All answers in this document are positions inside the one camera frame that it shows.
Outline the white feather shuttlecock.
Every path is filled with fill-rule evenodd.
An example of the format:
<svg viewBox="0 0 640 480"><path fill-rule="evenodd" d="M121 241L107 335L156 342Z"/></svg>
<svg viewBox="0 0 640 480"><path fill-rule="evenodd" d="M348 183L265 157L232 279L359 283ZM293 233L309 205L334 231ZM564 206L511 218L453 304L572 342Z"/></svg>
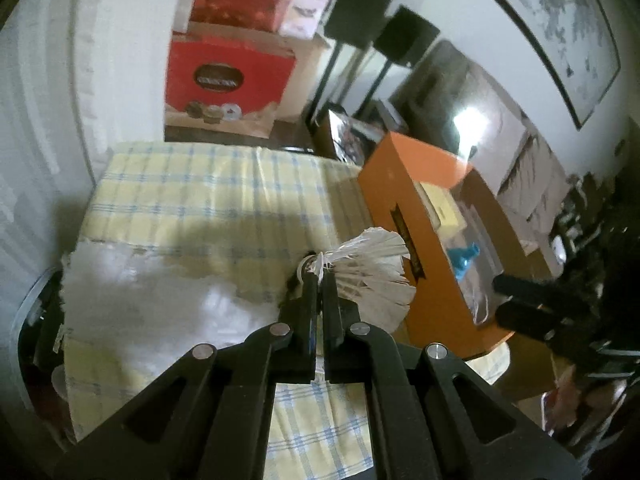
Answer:
<svg viewBox="0 0 640 480"><path fill-rule="evenodd" d="M303 258L296 278L311 272L322 282L333 274L338 296L358 306L363 322L392 334L416 296L416 288L405 277L404 262L409 258L404 239L377 226L337 248Z"/></svg>

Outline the yellow sponge with label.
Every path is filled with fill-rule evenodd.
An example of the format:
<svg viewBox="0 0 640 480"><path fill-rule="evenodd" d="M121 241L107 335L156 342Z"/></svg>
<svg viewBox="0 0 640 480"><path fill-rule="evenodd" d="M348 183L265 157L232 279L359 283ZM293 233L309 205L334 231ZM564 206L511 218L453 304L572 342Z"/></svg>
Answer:
<svg viewBox="0 0 640 480"><path fill-rule="evenodd" d="M441 238L456 236L466 228L465 218L448 188L420 182L418 189L423 194L428 218Z"/></svg>

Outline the blue plastic bottle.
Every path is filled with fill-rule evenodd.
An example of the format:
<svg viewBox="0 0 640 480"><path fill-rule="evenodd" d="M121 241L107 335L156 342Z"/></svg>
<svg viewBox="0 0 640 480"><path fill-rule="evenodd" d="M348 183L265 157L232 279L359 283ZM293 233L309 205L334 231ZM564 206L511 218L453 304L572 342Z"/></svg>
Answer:
<svg viewBox="0 0 640 480"><path fill-rule="evenodd" d="M448 248L446 254L454 277L460 282L464 279L466 271L472 266L474 260L480 255L480 246L472 243L466 247Z"/></svg>

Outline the orange cardboard box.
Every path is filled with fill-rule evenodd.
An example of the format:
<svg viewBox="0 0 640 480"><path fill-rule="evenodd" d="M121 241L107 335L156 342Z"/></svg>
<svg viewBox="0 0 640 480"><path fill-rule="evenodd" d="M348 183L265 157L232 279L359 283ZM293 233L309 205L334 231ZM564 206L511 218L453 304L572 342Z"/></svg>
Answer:
<svg viewBox="0 0 640 480"><path fill-rule="evenodd" d="M463 359L475 359L512 337L488 320L476 325L416 186L446 188L475 208L506 273L530 278L529 265L510 221L482 176L467 162L410 136L384 136L358 174L376 226L401 235L410 252L408 279L416 296L406 316L410 344L441 342Z"/></svg>

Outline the yellow checkered bed sheet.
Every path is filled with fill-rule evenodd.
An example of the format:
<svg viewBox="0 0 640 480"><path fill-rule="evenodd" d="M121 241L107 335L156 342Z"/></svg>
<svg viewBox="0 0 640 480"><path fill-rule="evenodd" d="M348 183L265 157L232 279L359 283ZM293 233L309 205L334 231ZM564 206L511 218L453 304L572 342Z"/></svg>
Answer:
<svg viewBox="0 0 640 480"><path fill-rule="evenodd" d="M354 166L268 148L127 143L96 187L78 243L124 244L196 278L225 278L249 300L279 304L304 255L371 225L357 176ZM174 363L130 366L64 337L76 437L87 437Z"/></svg>

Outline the cluttered dark shelf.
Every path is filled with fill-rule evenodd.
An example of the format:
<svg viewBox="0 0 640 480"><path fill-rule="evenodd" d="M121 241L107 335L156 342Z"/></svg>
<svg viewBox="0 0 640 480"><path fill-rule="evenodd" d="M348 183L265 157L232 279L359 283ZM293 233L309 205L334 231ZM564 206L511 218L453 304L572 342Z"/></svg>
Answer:
<svg viewBox="0 0 640 480"><path fill-rule="evenodd" d="M628 164L603 180L573 174L568 184L550 235L552 248L564 256L559 281L599 288L606 259L639 240L639 170Z"/></svg>

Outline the open box with clutter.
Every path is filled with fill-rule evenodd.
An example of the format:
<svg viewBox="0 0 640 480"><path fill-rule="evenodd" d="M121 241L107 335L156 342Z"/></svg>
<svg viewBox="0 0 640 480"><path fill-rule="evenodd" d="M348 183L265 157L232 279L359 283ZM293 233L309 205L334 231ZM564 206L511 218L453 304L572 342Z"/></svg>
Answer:
<svg viewBox="0 0 640 480"><path fill-rule="evenodd" d="M314 154L362 167L385 131L343 113L329 110L311 136Z"/></svg>

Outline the beige sofa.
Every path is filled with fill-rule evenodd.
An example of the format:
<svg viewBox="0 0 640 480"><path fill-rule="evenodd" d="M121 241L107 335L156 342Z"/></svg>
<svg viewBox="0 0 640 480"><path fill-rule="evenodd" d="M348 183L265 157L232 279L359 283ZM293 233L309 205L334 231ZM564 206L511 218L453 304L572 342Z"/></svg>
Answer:
<svg viewBox="0 0 640 480"><path fill-rule="evenodd" d="M408 135L469 162L508 216L525 251L553 273L554 222L570 179L524 110L477 62L442 40L390 99Z"/></svg>

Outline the red chocolate gift box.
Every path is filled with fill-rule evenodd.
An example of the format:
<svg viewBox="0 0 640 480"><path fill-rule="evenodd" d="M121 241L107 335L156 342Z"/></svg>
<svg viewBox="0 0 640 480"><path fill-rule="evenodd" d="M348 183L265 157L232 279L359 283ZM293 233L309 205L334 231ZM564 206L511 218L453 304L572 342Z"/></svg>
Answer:
<svg viewBox="0 0 640 480"><path fill-rule="evenodd" d="M165 124L267 139L295 65L294 52L280 44L173 36Z"/></svg>

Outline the right black speaker on stand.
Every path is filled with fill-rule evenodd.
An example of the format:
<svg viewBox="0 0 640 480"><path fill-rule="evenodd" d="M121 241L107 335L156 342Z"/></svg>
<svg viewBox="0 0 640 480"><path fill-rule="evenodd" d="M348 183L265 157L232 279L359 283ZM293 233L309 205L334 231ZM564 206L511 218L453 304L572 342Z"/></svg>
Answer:
<svg viewBox="0 0 640 480"><path fill-rule="evenodd" d="M390 68L393 65L413 68L423 58L439 33L440 29L436 25L406 6L400 6L397 9L383 27L378 38L374 40L373 49L384 56L385 62L356 111L358 119L363 118L376 90L382 84Z"/></svg>

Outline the black speaker on stand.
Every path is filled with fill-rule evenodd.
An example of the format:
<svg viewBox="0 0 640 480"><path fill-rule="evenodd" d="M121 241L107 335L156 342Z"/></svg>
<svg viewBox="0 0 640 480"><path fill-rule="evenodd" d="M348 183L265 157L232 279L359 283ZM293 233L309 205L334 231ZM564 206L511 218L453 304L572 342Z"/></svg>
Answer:
<svg viewBox="0 0 640 480"><path fill-rule="evenodd" d="M393 65L413 68L423 58L439 33L440 29L436 25L406 6L400 6L397 9L383 27L378 38L374 40L373 49L384 56L385 62L356 111L358 119L363 118L376 90L382 84L390 68Z"/></svg>
<svg viewBox="0 0 640 480"><path fill-rule="evenodd" d="M381 30L385 13L393 0L335 0L324 26L324 36L335 41L328 64L322 73L314 98L307 110L305 124L310 127L331 73L344 46L363 50Z"/></svg>

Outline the left black speaker on stand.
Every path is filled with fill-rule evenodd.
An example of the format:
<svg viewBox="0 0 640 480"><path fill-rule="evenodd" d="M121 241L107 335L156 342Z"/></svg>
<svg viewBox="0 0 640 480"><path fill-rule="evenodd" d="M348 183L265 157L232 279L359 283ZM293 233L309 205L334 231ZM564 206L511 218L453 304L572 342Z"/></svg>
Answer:
<svg viewBox="0 0 640 480"><path fill-rule="evenodd" d="M305 124L310 127L331 73L344 46L363 50L381 30L385 13L393 0L335 0L324 26L324 36L335 41L328 64L322 73L314 98L307 110Z"/></svg>

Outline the framed ink painting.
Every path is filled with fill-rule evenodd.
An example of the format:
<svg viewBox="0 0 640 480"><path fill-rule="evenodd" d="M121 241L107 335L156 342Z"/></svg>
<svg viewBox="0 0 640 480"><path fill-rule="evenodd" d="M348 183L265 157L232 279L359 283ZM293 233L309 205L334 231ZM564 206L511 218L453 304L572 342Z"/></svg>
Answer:
<svg viewBox="0 0 640 480"><path fill-rule="evenodd" d="M495 0L551 75L576 128L620 72L620 52L600 0Z"/></svg>

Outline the pink white small box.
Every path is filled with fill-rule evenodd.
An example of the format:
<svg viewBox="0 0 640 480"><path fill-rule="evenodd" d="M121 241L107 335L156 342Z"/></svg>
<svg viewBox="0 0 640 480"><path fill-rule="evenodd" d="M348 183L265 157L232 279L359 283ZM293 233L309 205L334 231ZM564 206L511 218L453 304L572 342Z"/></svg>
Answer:
<svg viewBox="0 0 640 480"><path fill-rule="evenodd" d="M278 29L282 37L311 40L330 0L291 0Z"/></svg>

